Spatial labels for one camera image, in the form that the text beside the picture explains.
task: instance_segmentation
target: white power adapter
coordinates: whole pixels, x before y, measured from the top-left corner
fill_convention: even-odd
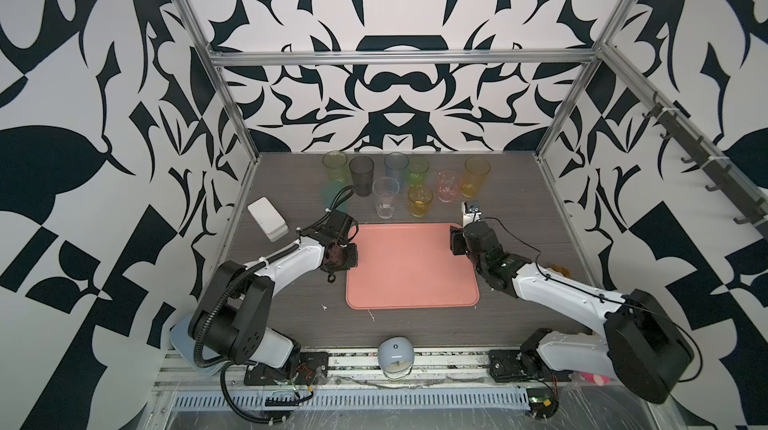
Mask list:
[[[270,242],[276,242],[288,234],[286,221],[265,196],[248,205],[248,211]]]

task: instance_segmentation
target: transparent plastic sheet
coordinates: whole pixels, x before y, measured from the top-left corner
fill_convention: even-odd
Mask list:
[[[344,388],[358,386],[345,378],[331,377],[328,384],[316,385],[326,392],[344,392]],[[440,381],[421,382],[417,387],[441,388],[446,386],[493,386],[490,378],[473,381],[456,381],[447,378]],[[375,388],[377,384],[367,386]],[[382,388],[391,386],[382,384]],[[158,406],[153,410],[152,418],[146,426],[140,428],[166,428],[168,430],[200,429],[248,429],[266,428],[267,425],[257,425],[246,422],[236,416],[228,407],[215,410],[200,410],[196,408],[174,408],[176,395],[191,390],[187,385],[167,386],[157,397]],[[246,387],[242,381],[229,385],[230,392],[238,390],[254,390],[256,387]],[[212,386],[205,387],[210,391]],[[546,387],[528,387],[531,393],[546,396]],[[559,410],[548,420],[536,420],[530,413],[501,408],[446,408],[421,410],[321,410],[299,408],[284,422],[272,425],[274,428],[293,430],[366,428],[370,430],[392,430],[408,428],[439,428],[451,430],[461,428],[490,428],[490,429],[605,429],[605,430],[645,430],[646,428],[684,428],[679,414],[670,401],[664,406],[649,406],[627,388],[621,385],[596,386],[574,376],[573,382],[561,382],[558,386]]]

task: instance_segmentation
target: pink glass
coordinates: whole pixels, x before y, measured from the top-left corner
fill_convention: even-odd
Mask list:
[[[446,170],[437,175],[437,197],[441,202],[452,202],[458,193],[461,177],[456,172]]]

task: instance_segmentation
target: gray dome object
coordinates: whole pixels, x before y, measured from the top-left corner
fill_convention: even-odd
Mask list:
[[[411,342],[403,336],[379,345],[379,367],[389,380],[400,380],[411,374],[415,353]]]

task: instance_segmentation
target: wooden table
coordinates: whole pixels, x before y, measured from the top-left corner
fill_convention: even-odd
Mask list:
[[[369,155],[376,167],[374,178],[384,175],[384,155]],[[542,174],[528,153],[489,154],[492,172],[478,197],[485,216],[494,216],[518,237],[539,248],[544,266],[556,264],[571,271],[571,278],[587,281],[562,220],[544,184]],[[466,155],[427,155],[430,163],[427,184],[436,187],[443,169],[463,171]],[[291,233],[271,243],[247,210],[241,217],[229,259],[245,263],[288,245],[297,226],[309,225],[323,212],[320,187],[326,181],[322,155],[266,153],[256,170],[246,203],[266,196],[286,220]],[[451,203],[436,197],[424,218],[408,213],[406,196],[400,195],[395,216],[382,220],[376,215],[374,197],[354,195],[348,213],[360,223],[457,223],[461,224],[458,195]],[[516,242],[499,224],[489,220],[498,240],[508,252],[534,257],[528,247]],[[335,283],[327,274],[311,271],[288,285],[272,301],[269,327],[298,340],[305,347],[377,347],[393,336],[405,336],[415,346],[502,346],[523,343],[536,329],[561,332],[583,331],[568,317],[530,301],[492,291],[478,277],[480,301],[475,307],[439,309],[354,310],[345,300],[346,273],[337,273]]]

